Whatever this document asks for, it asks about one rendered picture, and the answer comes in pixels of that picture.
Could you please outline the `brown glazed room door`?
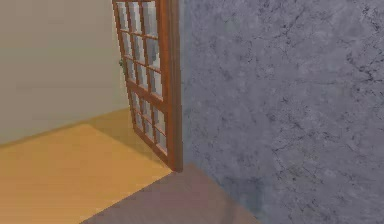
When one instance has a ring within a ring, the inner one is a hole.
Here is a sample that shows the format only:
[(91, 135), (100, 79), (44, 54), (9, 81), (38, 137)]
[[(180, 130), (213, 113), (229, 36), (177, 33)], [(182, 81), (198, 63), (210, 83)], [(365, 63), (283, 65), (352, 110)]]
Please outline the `brown glazed room door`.
[(178, 0), (111, 0), (135, 133), (183, 170)]

